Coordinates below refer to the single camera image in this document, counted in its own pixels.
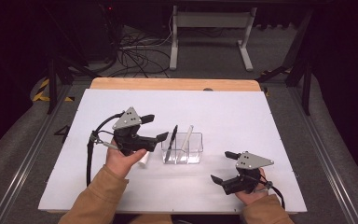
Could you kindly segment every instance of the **white tube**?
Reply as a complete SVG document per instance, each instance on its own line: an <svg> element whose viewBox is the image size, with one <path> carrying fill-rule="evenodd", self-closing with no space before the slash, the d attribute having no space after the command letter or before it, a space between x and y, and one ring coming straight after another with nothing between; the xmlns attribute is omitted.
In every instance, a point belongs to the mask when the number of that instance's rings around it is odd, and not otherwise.
<svg viewBox="0 0 358 224"><path fill-rule="evenodd" d="M182 159L182 154L184 152L188 152L188 141L190 140L190 135L193 133L193 125L190 125L190 127L188 128L185 140L183 141L181 150L178 153L178 157L176 159L176 161L180 161Z"/></svg>
<svg viewBox="0 0 358 224"><path fill-rule="evenodd" d="M147 160L149 159L150 152L146 152L146 154L138 161L138 164L143 168L146 167Z"/></svg>
<svg viewBox="0 0 358 224"><path fill-rule="evenodd" d="M112 145L112 144L110 144L110 143L108 143L108 142L103 142L103 145L106 146L106 147L111 147L112 149L118 150L118 147L117 147L117 146L114 146L114 145Z"/></svg>

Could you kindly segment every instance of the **black wire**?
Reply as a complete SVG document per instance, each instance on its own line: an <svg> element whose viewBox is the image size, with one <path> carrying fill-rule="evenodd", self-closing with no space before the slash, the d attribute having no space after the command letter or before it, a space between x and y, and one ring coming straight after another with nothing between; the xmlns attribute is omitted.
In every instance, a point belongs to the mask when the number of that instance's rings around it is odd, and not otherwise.
<svg viewBox="0 0 358 224"><path fill-rule="evenodd" d="M211 37L211 38L217 38L217 37L222 35L224 30L225 29L223 29L223 28L218 29L216 31L210 31L210 30L208 30L206 28L182 28L180 30L180 33L178 34L178 37L180 35L182 35L183 33L185 33L185 32L196 32L196 33L200 33L200 34L206 35L206 36Z"/></svg>
<svg viewBox="0 0 358 224"><path fill-rule="evenodd" d="M115 114L114 116L110 117L109 119L106 119L104 122L102 122L102 123L100 124L100 126L98 126L98 128L95 130L95 132L98 133L98 132L101 130L101 128L102 128L107 122L109 122L109 121L112 120L112 119L120 118L123 114L124 114L124 112L123 112L123 113L120 113L120 114Z"/></svg>
<svg viewBox="0 0 358 224"><path fill-rule="evenodd" d="M108 131L99 131L98 133L109 133L109 134L112 134L112 135L113 135L113 133L110 133L110 132L108 132Z"/></svg>
<svg viewBox="0 0 358 224"><path fill-rule="evenodd" d="M170 59L170 56L166 53L164 53L163 51L161 50L157 50L157 49L139 49L139 48L136 48L135 50L132 50L132 49L121 49L120 52L121 52L121 57L118 56L118 61L125 67L125 68L122 68L122 69L119 69L117 71L115 71L114 73L111 73L110 75L108 75L109 77L116 77L116 76L119 76L119 75L123 75L126 76L127 74L134 74L134 72L132 71L128 71L128 69L130 68L136 68L136 67L139 67L140 70L138 72L136 72L135 74L139 73L139 72L143 72L144 75L145 74L159 74L159 73L164 73L166 77L169 77L167 74L166 74L166 71L170 68L168 65L163 68L159 63L156 63L150 59L147 58L147 56L145 55L142 55L140 53L140 51L143 51L145 54L147 54L148 51L152 51L152 52L157 52L159 54L162 54L163 56L167 57L167 59ZM124 64L124 60L127 59L128 56L129 58L131 58L135 63L136 65L134 66L129 66L128 63ZM147 71L145 68L146 66L149 64L149 63L152 63L152 64L155 64L156 66L158 66L160 68L160 70L158 71Z"/></svg>
<svg viewBox="0 0 358 224"><path fill-rule="evenodd" d="M130 74L135 74L132 77L136 77L139 74L139 71L132 71L132 72L127 72L127 73L117 73L114 76L111 77L121 77L121 76L126 76L126 75L130 75Z"/></svg>
<svg viewBox="0 0 358 224"><path fill-rule="evenodd" d="M262 183L264 186L266 186L267 183L268 183L267 179L266 179L263 175L261 175L261 177L263 177L263 179L264 179L266 182L261 181L261 180L259 180L259 182ZM275 191L275 193L277 193L278 196L281 198L281 205L282 205L282 208L284 209L285 204L284 204L283 195L281 194L281 192L280 192L277 188L275 188L275 187L273 187L273 186L271 186L271 188L272 188L272 189Z"/></svg>
<svg viewBox="0 0 358 224"><path fill-rule="evenodd" d="M123 43L122 44L122 47L131 47L131 46L134 46L134 45L139 45L140 42L144 41L144 40L148 40L147 38L148 37L153 37L152 35L145 35L144 37L142 38L136 38L136 39L133 39L132 41L128 41L126 43ZM149 43L148 45L159 45L159 44L162 44L166 41L168 37L162 39L162 38L159 38L159 39L156 39L154 40L153 42Z"/></svg>
<svg viewBox="0 0 358 224"><path fill-rule="evenodd" d="M134 44L137 44L138 42L140 42L150 36L151 35L146 35L145 33L141 33L141 32L131 32L131 33L124 35L123 38L121 38L120 43L125 41L124 44L122 44L123 47L133 46Z"/></svg>
<svg viewBox="0 0 358 224"><path fill-rule="evenodd" d="M97 68L97 69L93 69L93 70L90 70L91 72L93 73L101 73L101 72L104 72L106 70L108 70L109 68L111 68L113 65L115 64L115 60L111 60L111 62L109 64L107 64L106 66L104 67L101 67L101 68ZM85 76L84 73L82 72L76 72L76 71L71 71L73 75L77 76L77 77L81 77L81 76Z"/></svg>

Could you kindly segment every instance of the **black marker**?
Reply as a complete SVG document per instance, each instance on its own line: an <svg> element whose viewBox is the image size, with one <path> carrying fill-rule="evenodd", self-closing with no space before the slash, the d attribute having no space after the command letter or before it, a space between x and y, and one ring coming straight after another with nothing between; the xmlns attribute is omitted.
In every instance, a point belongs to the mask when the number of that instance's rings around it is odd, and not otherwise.
<svg viewBox="0 0 358 224"><path fill-rule="evenodd" d="M165 155L165 162L167 162L170 159L172 144L173 144L173 141L175 140L177 131L178 131L178 126L176 125L172 132L170 146L168 147L168 150L167 150L167 155Z"/></svg>

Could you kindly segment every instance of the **dark background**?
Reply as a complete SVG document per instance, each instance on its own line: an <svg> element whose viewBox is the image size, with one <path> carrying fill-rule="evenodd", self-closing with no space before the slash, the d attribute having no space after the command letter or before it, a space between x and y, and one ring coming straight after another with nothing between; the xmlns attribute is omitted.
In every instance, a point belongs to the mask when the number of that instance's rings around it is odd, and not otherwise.
<svg viewBox="0 0 358 224"><path fill-rule="evenodd" d="M164 7L150 10L147 13L153 17L149 23L156 20L156 15L166 20ZM296 25L302 15L296 8L260 7L255 25L284 27L289 21ZM32 106L30 91L46 75L48 57L43 48L46 39L40 38L39 25L25 2L0 0L0 138ZM164 28L149 29L163 33ZM358 2L336 1L331 7L317 10L299 58L307 52L315 55L311 58L312 72L358 165Z"/></svg>

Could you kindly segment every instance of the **hand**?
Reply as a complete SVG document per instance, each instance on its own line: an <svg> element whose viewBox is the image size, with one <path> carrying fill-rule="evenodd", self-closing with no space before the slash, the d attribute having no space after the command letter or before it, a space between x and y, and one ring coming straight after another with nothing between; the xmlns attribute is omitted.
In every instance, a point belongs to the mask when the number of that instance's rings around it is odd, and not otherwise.
<svg viewBox="0 0 358 224"><path fill-rule="evenodd" d="M259 168L259 170L260 170L260 174L262 176L266 177L266 175L264 174L263 168ZM255 192L247 194L244 191L240 191L240 192L236 192L235 196L237 196L245 205L249 205L249 204L269 195L269 192L267 190L257 192L258 190L261 190L264 188L265 188L265 186L263 184L259 183L255 187Z"/></svg>
<svg viewBox="0 0 358 224"><path fill-rule="evenodd" d="M137 161L139 161L146 154L145 149L140 149L134 152L130 156L124 156L120 150L112 149L111 147L107 149L106 153L106 166L113 172L115 175L118 175L121 178L125 178L126 175L130 172L131 167Z"/></svg>

